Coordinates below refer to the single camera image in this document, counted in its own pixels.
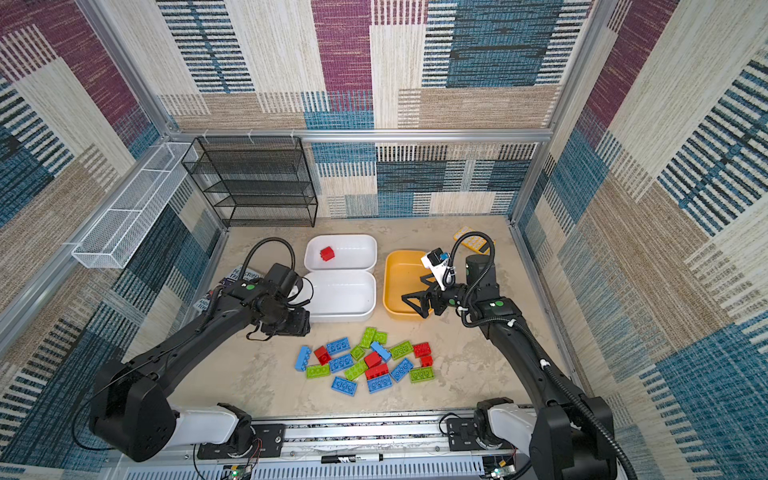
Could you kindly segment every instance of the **beige floor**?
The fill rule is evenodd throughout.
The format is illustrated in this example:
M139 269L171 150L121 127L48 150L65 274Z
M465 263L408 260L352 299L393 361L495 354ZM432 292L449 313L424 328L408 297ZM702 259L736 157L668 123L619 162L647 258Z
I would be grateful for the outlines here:
M390 319L381 304L384 262L394 250L450 251L453 233L469 225L490 235L496 242L497 280L502 294L512 298L528 319L529 326L558 366L563 362L551 337L525 269L512 242L504 217L441 217L396 220L318 219L315 228L233 228L214 279L226 276L242 263L248 250L261 238L283 237L296 251L296 270L304 274L304 250L310 238L325 233L367 233L379 244L376 277L377 305L374 315L364 323L316 323L303 338L275 337L269 342L250 342L245 329L229 338L176 388L170 401L179 406L208 406L229 402L250 414L312 415L330 413L391 412L397 410L441 409L474 406L477 401L508 396L516 402L529 402L501 353L477 329L467 329L448 309L440 316L417 322ZM458 265L472 253L458 250ZM278 243L265 245L251 261L251 268L266 272L274 262L287 264L288 253ZM458 280L464 276L459 273ZM403 340L429 342L435 360L435 380L411 384L408 379L391 389L370 394L365 377L358 378L357 393L348 397L331 390L333 376L306 379L293 366L302 345L313 349L349 337L354 346L366 326L389 333L388 345ZM418 365L418 360L409 358ZM314 356L310 364L317 363ZM389 362L390 368L395 363Z

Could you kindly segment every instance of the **wire rack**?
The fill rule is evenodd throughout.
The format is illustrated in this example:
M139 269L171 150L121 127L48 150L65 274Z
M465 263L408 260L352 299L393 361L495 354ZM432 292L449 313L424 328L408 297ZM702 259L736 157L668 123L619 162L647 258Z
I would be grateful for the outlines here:
M158 148L72 256L86 268L125 268L186 176L180 163L185 154L196 154L187 143Z
M317 196L294 137L198 137L182 161L228 227L314 227Z

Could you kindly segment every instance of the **yellow tray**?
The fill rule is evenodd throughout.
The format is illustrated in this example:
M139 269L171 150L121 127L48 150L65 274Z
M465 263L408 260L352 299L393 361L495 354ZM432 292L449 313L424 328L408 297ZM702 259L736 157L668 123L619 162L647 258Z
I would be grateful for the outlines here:
M429 273L429 269L422 265L425 255L426 252L419 250L395 250L386 257L384 308L395 320L424 320L402 301L402 296L426 290L427 286L420 280Z

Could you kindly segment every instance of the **blue toy brick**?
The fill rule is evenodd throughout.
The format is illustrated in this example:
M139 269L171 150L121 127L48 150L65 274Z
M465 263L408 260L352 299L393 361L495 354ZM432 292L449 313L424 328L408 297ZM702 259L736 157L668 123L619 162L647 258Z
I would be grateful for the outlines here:
M310 360L310 355L312 355L312 350L308 346L301 347L301 350L299 350L299 358L296 361L296 370L299 372L305 372L306 371L306 364Z
M413 363L411 363L408 359L402 359L402 362L400 362L392 371L390 375L392 375L392 378L395 379L396 382L399 382L403 379L406 375L408 375L408 372L411 371L413 368Z
M389 375L384 376L377 376L374 379L370 379L368 381L368 391L371 393L376 393L379 390L388 389L392 386L392 379L389 377Z
M346 370L352 365L355 365L355 359L352 358L352 355L347 353L344 356L340 356L337 359L331 360L329 365L331 365L331 373L336 373L340 370Z
M378 354L379 354L379 356L380 356L380 357L382 357L382 360L383 360L384 362L388 362L388 361L389 361L389 359L391 359L391 358L392 358L392 354L391 354L391 353L389 353L389 352L387 351L387 349L386 349L386 348L384 348L383 346L381 346L381 343L379 343L379 342L372 342L372 343L371 343L371 349L372 349L374 352L378 353Z
M340 376L337 376L335 379L333 379L331 389L347 394L349 396L355 396L355 392L357 391L357 382L350 382L347 379L343 379Z
M342 339L338 339L335 342L331 342L328 345L326 345L326 349L328 350L328 354L331 356L336 355L337 353L345 352L346 350L352 349L351 346L349 346L349 338L344 337Z

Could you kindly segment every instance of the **white plastic container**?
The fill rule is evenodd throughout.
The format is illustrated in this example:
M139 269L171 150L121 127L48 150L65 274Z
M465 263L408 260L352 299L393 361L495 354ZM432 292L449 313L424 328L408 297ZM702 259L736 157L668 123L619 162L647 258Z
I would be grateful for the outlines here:
M364 322L376 307L376 279L365 270L325 270L309 272L298 303L315 294L304 308L311 322Z
M325 247L333 249L334 258L327 262L320 257ZM317 270L366 270L376 265L376 239L370 235L319 235L306 245L304 266L310 272Z

